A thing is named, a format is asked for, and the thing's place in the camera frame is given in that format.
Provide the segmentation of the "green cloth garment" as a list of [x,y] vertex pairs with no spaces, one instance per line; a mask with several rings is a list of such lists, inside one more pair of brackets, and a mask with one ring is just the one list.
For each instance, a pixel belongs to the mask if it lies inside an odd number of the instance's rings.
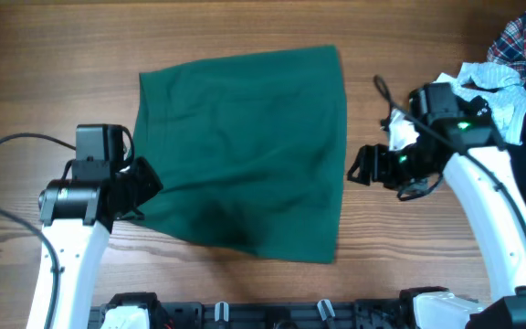
[[163,183],[142,225],[267,259],[334,261],[347,101],[338,50],[197,60],[139,77],[135,153]]

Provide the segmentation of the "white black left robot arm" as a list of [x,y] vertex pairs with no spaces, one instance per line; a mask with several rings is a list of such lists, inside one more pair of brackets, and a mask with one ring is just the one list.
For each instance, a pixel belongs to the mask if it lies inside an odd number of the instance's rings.
[[42,247],[28,328],[85,328],[100,261],[113,222],[136,212],[163,188],[143,157],[119,170],[105,161],[76,161],[73,177],[41,194]]

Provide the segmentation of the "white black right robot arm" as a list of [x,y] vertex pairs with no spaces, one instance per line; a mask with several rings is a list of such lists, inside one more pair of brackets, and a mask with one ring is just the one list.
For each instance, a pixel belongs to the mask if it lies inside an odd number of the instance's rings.
[[402,292],[413,328],[526,328],[526,206],[498,132],[473,121],[420,129],[406,147],[366,145],[347,178],[404,192],[438,173],[468,218],[489,277],[492,302],[481,306],[440,288]]

